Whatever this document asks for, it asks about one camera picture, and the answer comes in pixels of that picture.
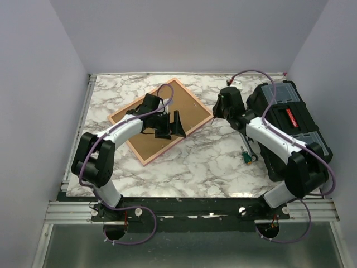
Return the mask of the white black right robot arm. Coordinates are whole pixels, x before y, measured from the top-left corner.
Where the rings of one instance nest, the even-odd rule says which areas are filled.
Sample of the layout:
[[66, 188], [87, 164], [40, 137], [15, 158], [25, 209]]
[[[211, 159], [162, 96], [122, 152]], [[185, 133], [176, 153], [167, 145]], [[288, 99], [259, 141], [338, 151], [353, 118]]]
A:
[[285, 165], [283, 182], [260, 197], [262, 202], [256, 206], [260, 217], [270, 218], [277, 212], [277, 207], [310, 195], [329, 178], [327, 163], [322, 158], [323, 150], [318, 143], [297, 140], [268, 123], [264, 116], [246, 110], [236, 87], [225, 87], [219, 92], [213, 116], [227, 120], [241, 136], [257, 141]]

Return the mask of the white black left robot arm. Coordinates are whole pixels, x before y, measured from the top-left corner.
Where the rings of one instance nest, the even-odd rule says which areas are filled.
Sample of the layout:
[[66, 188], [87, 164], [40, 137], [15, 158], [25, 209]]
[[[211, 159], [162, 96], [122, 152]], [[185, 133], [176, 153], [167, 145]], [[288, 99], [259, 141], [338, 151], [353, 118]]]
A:
[[106, 204], [104, 213], [109, 219], [119, 220], [124, 212], [119, 203], [122, 195], [111, 179], [116, 150], [148, 128], [154, 130], [154, 138], [186, 137], [178, 110], [173, 112], [173, 122], [170, 121], [168, 106], [171, 103], [172, 98], [163, 100], [147, 93], [142, 104], [126, 111], [118, 123], [97, 134], [86, 132], [81, 136], [71, 172], [79, 178], [81, 185], [90, 187]]

